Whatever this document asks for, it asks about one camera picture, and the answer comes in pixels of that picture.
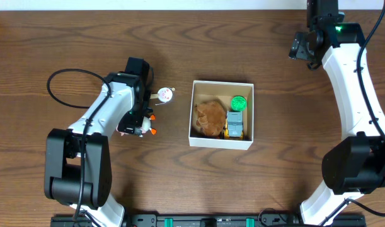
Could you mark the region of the pink white pig figurine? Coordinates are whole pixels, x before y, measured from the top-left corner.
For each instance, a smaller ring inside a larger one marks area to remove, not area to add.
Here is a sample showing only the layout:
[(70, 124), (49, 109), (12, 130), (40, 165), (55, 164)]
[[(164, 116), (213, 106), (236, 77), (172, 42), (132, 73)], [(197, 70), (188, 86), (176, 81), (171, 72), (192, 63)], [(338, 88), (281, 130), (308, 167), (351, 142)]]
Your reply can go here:
[(155, 135), (157, 130), (151, 126), (151, 122), (155, 119), (154, 115), (138, 118), (135, 115), (127, 113), (118, 123), (116, 131), (119, 132), (121, 136), (135, 135), (143, 137), (147, 132)]

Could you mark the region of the green round toy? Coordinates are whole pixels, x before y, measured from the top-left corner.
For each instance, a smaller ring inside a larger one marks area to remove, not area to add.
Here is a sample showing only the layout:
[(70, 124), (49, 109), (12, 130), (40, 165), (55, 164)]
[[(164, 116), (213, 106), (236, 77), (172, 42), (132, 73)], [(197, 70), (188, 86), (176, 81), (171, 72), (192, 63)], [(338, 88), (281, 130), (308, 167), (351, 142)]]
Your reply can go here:
[(231, 100), (231, 109), (235, 112), (242, 112), (247, 107), (246, 98), (243, 96), (235, 96)]

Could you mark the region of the yellow grey toy truck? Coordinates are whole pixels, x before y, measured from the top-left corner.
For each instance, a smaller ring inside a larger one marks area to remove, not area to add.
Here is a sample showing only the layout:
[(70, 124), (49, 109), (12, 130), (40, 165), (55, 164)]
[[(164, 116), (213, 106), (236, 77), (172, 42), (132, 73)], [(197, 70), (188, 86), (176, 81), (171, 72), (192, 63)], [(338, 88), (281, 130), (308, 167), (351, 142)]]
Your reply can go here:
[(227, 112), (224, 125), (224, 139), (244, 139), (243, 114), (241, 112)]

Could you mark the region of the brown plush toy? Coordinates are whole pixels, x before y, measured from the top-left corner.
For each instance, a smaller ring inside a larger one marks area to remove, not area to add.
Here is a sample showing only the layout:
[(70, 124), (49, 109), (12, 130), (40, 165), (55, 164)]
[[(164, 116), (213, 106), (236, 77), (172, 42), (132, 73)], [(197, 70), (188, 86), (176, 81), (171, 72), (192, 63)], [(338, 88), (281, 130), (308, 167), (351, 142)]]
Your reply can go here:
[(209, 101), (194, 106), (195, 121), (201, 134), (219, 137), (226, 123), (226, 111), (218, 101)]

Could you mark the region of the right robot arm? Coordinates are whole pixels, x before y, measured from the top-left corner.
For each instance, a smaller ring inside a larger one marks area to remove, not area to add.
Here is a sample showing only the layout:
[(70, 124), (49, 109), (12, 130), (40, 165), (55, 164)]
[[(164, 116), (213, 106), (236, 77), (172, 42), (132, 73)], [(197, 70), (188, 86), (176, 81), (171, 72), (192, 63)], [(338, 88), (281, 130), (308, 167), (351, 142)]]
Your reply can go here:
[(308, 0), (306, 32), (295, 35), (289, 56), (322, 67), (340, 114), (342, 140), (325, 154), (322, 182), (299, 206), (289, 226), (364, 226), (362, 215), (343, 210), (385, 187), (385, 115), (367, 65), (370, 36), (347, 23), (336, 0)]

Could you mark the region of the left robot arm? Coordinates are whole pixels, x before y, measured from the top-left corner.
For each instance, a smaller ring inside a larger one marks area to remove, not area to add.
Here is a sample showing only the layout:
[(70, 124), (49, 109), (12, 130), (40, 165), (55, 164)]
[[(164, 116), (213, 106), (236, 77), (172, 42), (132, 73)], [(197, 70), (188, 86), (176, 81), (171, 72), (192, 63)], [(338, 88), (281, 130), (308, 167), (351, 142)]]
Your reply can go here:
[(101, 92), (67, 129), (52, 129), (46, 140), (44, 193), (74, 208), (55, 216), (51, 226), (131, 226), (126, 208), (111, 195), (109, 140), (114, 132), (143, 136), (152, 108), (152, 67), (131, 57), (124, 71), (98, 76)]

